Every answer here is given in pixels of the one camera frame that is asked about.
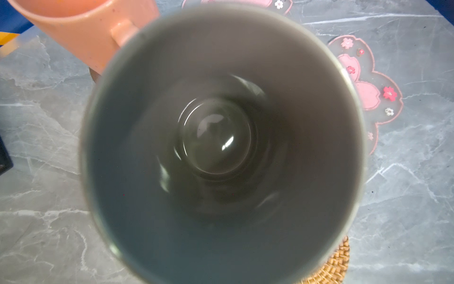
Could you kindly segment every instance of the red flower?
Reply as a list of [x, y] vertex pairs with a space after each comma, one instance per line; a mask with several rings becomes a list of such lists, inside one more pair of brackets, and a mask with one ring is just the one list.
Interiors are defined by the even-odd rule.
[[392, 102], [396, 100], [397, 93], [394, 92], [394, 88], [384, 87], [383, 92], [384, 92], [383, 96], [385, 97], [385, 99], [390, 99], [390, 101]]
[[347, 72], [348, 72], [348, 74], [354, 74], [355, 73], [355, 69], [353, 67], [351, 67], [351, 66], [348, 66], [347, 67]]

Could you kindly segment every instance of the blue object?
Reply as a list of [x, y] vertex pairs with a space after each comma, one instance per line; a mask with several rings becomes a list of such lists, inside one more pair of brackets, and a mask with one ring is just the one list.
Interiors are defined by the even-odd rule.
[[440, 14], [454, 25], [454, 1], [453, 0], [427, 0]]
[[0, 31], [21, 34], [32, 26], [7, 0], [0, 0]]

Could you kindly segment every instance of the woven rattan coaster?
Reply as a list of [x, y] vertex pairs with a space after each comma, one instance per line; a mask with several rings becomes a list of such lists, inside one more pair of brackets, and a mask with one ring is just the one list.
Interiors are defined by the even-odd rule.
[[297, 284], [341, 284], [344, 281], [350, 259], [348, 237], [345, 237], [337, 251], [314, 274]]

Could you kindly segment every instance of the yellow stripe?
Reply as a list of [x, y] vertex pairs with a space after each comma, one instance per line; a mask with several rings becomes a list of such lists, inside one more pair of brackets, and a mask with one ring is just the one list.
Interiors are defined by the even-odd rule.
[[3, 31], [0, 31], [0, 45], [6, 44], [8, 41], [14, 39], [17, 37], [19, 34], [15, 33], [5, 33]]

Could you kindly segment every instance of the gray mug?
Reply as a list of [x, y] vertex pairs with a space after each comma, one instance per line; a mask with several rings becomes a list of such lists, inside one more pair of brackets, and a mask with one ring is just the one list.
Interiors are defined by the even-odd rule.
[[155, 284], [294, 283], [361, 199], [355, 88], [314, 35], [213, 4], [162, 17], [109, 63], [80, 168], [109, 249]]

